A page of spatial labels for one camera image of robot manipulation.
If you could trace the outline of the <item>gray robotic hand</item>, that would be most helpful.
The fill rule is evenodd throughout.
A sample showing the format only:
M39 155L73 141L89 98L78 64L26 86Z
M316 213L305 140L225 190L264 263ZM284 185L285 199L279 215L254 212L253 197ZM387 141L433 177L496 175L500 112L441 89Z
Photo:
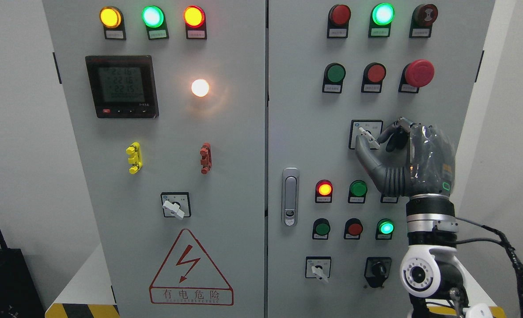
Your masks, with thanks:
M451 195L455 179L455 149L435 125L415 123L399 117L374 142L387 142L386 151L407 147L401 167L380 161L370 149L371 136L355 137L355 153L376 188L386 197L413 197L421 194Z

